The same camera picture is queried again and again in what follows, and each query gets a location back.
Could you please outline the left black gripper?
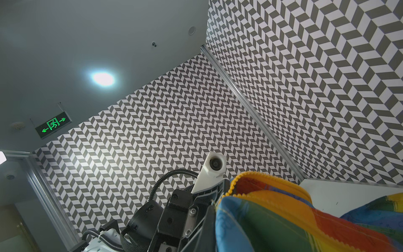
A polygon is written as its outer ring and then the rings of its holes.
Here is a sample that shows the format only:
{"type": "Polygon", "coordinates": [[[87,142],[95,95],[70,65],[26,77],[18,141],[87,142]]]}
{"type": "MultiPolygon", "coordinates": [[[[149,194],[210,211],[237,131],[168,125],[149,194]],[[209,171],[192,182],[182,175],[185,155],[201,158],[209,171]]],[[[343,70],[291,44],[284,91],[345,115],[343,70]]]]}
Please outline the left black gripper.
{"type": "Polygon", "coordinates": [[[218,203],[225,187],[212,187],[192,194],[175,190],[165,207],[151,200],[138,209],[121,232],[125,252],[179,252],[205,217],[207,208],[218,203]]]}

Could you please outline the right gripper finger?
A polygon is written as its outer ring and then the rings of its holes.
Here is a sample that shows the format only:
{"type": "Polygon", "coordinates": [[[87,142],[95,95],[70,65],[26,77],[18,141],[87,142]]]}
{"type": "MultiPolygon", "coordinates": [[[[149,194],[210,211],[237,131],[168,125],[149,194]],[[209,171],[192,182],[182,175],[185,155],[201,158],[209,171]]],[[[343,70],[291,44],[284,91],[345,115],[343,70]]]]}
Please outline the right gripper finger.
{"type": "Polygon", "coordinates": [[[202,221],[188,238],[180,243],[180,252],[216,252],[217,241],[215,234],[216,211],[214,206],[209,206],[202,221]]]}

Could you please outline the rainbow coloured jacket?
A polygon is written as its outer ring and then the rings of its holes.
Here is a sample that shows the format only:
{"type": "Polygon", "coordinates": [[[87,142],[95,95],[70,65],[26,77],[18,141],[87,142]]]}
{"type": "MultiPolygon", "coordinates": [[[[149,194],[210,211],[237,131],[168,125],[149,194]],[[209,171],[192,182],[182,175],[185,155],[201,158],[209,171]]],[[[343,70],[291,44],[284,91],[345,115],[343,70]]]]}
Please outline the rainbow coloured jacket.
{"type": "Polygon", "coordinates": [[[403,195],[377,198],[336,217],[297,184],[248,171],[216,205],[219,252],[400,252],[403,195]]]}

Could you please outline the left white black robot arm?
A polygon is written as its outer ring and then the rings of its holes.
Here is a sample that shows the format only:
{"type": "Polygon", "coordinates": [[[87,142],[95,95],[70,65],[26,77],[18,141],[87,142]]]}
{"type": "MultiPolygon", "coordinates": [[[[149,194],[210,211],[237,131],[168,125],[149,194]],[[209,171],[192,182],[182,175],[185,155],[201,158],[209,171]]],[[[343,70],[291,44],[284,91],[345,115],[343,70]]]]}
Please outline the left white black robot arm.
{"type": "Polygon", "coordinates": [[[165,207],[151,200],[122,230],[113,219],[84,231],[72,252],[215,252],[215,205],[228,190],[224,180],[192,194],[175,190],[165,207]]]}

